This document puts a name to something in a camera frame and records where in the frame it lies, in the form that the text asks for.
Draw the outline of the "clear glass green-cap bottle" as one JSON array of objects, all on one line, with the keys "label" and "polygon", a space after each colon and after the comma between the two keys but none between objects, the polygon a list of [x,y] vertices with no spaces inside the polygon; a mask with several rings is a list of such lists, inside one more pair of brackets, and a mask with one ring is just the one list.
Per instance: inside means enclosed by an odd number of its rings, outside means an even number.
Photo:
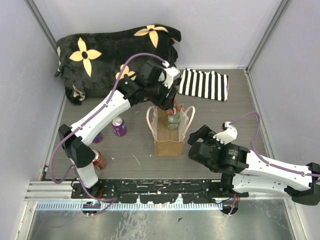
[{"label": "clear glass green-cap bottle", "polygon": [[181,122],[181,114],[167,115],[167,126],[170,130],[177,130]]}]

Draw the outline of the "jute canvas tote bag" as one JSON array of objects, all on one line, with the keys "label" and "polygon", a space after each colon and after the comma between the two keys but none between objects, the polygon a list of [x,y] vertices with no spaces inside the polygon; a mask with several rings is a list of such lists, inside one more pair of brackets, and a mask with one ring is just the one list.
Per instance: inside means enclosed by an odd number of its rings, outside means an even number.
[{"label": "jute canvas tote bag", "polygon": [[154,139],[154,155],[157,157],[179,157],[183,153],[187,131],[193,122],[196,108],[187,109],[182,104],[180,110],[180,123],[177,129],[168,127],[167,113],[158,107],[150,106],[146,112],[146,122]]}]

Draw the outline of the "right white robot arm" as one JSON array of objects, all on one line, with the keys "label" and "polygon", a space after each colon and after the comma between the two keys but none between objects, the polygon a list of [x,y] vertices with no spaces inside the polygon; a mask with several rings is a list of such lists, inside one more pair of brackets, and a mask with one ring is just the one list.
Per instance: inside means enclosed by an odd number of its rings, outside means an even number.
[{"label": "right white robot arm", "polygon": [[219,191],[223,196],[257,192],[288,195],[306,206],[319,204],[319,164],[289,164],[261,156],[252,148],[234,144],[237,136],[237,129],[224,122],[221,132],[203,125],[187,141],[188,157],[221,175]]}]

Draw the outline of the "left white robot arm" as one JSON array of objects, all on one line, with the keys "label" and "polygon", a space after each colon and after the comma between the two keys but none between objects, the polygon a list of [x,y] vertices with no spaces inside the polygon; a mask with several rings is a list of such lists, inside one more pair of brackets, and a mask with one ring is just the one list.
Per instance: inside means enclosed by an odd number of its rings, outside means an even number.
[{"label": "left white robot arm", "polygon": [[114,118],[143,101],[151,102],[163,111],[174,108],[177,85],[181,80],[181,72],[176,67],[167,62],[157,64],[148,60],[134,77],[124,73],[126,68],[124,64],[113,89],[93,110],[71,126],[63,124],[58,129],[62,149],[73,163],[82,192],[88,198],[102,195],[94,167],[96,153],[90,148],[98,133]]}]

